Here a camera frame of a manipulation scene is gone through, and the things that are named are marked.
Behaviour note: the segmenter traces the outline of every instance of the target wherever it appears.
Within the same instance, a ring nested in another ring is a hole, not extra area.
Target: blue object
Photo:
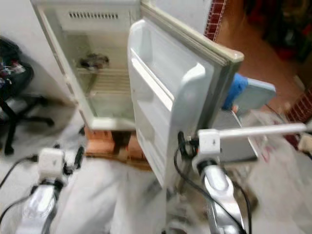
[[[235,73],[233,82],[222,106],[222,109],[230,110],[232,108],[233,101],[246,89],[247,85],[248,79],[240,75],[239,73]]]

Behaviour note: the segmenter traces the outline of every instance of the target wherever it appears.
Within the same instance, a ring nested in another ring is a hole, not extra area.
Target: red brick wall
[[[207,26],[204,35],[215,41],[221,24],[222,15],[227,0],[212,0],[210,12],[208,14]]]
[[[312,87],[302,94],[292,108],[285,113],[290,122],[307,122],[312,118]]]

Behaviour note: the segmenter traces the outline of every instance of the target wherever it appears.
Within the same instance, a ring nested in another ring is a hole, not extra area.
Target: white wall
[[[14,41],[35,71],[28,90],[70,102],[63,75],[41,29],[30,0],[0,0],[0,34]]]
[[[204,34],[212,0],[152,0],[163,11]]]

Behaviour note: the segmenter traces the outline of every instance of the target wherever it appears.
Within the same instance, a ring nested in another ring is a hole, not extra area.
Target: floor
[[[277,96],[269,104],[279,111],[285,103],[293,104],[303,91],[294,80],[296,66],[281,60],[261,33],[247,22],[243,0],[228,1],[216,42],[245,55],[239,73],[275,85]]]
[[[14,142],[15,154],[8,157],[1,154],[0,177],[17,159],[38,152],[42,147],[50,147],[58,142],[73,155],[79,145],[85,145],[85,138],[77,134],[83,124],[78,111],[52,106],[39,109],[38,114],[52,116],[55,127],[40,124],[19,126]],[[253,233],[311,234],[312,161],[295,152],[283,138],[277,137],[271,144],[270,152],[265,158],[259,157],[249,179],[249,185],[259,200],[253,213]],[[37,179],[36,165],[25,163],[18,166],[0,191],[1,209],[25,194]],[[161,196],[157,196],[150,206],[142,205],[142,200],[139,200],[140,206],[145,206],[145,213],[141,210],[131,212],[131,221],[126,220],[129,215],[120,214],[128,212],[122,197],[137,200],[136,193],[140,191],[143,181],[146,183],[147,180],[155,180],[153,173],[139,172],[117,162],[85,158],[81,170],[69,179],[68,186],[62,192],[51,233],[153,233],[151,226],[159,223],[161,216],[158,212],[162,207],[155,202],[162,202]],[[10,233],[10,226],[15,226],[15,212],[9,212],[4,219],[1,227],[3,234]],[[127,227],[126,232],[118,231],[116,227]]]

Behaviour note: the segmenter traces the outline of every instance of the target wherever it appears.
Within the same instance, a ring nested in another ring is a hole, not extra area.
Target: refrigerator door
[[[244,59],[150,3],[128,39],[136,133],[162,187],[176,180],[177,134],[211,126]]]

